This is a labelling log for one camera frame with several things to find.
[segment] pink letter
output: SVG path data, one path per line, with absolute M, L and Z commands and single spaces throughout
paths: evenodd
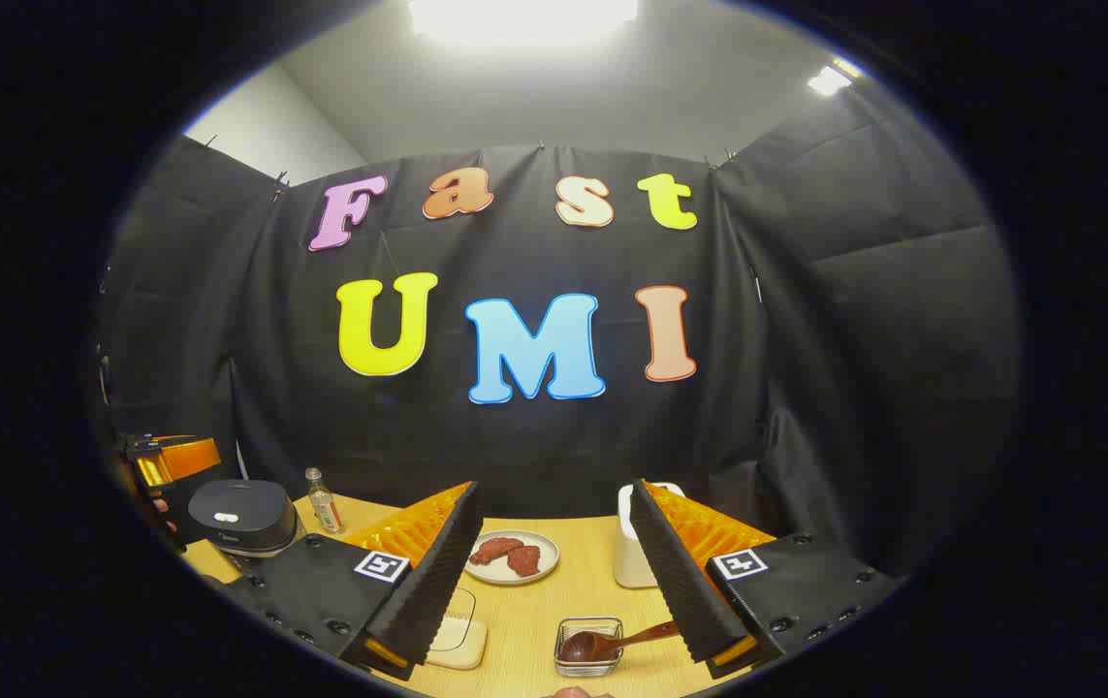
M 325 198 L 329 202 L 325 203 L 320 229 L 314 242 L 308 244 L 308 250 L 317 253 L 346 245 L 351 239 L 351 230 L 346 226 L 348 220 L 351 225 L 360 225 L 368 213 L 368 201 L 371 199 L 368 194 L 381 194 L 382 191 L 386 191 L 386 177 L 381 175 L 326 189 Z

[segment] glass bowl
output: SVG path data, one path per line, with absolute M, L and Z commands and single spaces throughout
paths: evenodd
M 570 640 L 572 635 L 581 632 L 602 633 L 619 640 L 624 636 L 624 622 L 609 616 L 581 616 L 565 618 L 557 624 L 557 640 L 554 641 L 554 667 L 563 676 L 606 676 L 614 671 L 618 663 L 624 658 L 624 647 L 618 648 L 615 658 L 604 663 L 564 663 L 557 658 L 562 651 L 563 641 Z

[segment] white wall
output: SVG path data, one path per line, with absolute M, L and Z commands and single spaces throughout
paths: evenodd
M 367 164 L 281 65 L 265 68 L 228 93 L 184 132 L 291 185 Z

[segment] white plate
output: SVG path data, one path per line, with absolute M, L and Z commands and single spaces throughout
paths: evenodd
M 536 582 L 537 578 L 542 578 L 550 574 L 557 566 L 557 545 L 554 545 L 553 541 L 545 538 L 544 535 L 538 533 L 532 533 L 532 531 L 489 531 L 489 533 L 480 534 L 480 538 L 472 545 L 472 554 L 480 548 L 480 544 L 484 543 L 486 540 L 494 538 L 519 538 L 523 541 L 524 545 L 535 545 L 535 547 L 541 548 L 541 557 L 536 561 L 536 574 L 529 576 L 519 576 L 519 573 L 514 569 L 510 569 L 506 565 L 506 556 L 503 555 L 497 557 L 494 562 L 489 562 L 488 565 L 473 565 L 472 562 L 466 564 L 465 569 L 469 574 L 479 578 L 480 582 L 488 582 L 489 584 L 501 584 L 503 586 L 515 586 L 519 584 L 527 584 L 529 582 Z

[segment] red meat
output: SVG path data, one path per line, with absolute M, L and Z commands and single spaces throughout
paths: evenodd
M 519 576 L 532 576 L 537 573 L 536 562 L 541 560 L 541 548 L 535 545 L 523 545 L 506 553 L 506 565 Z
M 523 541 L 519 538 L 489 538 L 480 544 L 479 551 L 469 557 L 469 562 L 473 565 L 488 565 L 505 553 L 514 551 L 515 547 L 522 546 Z

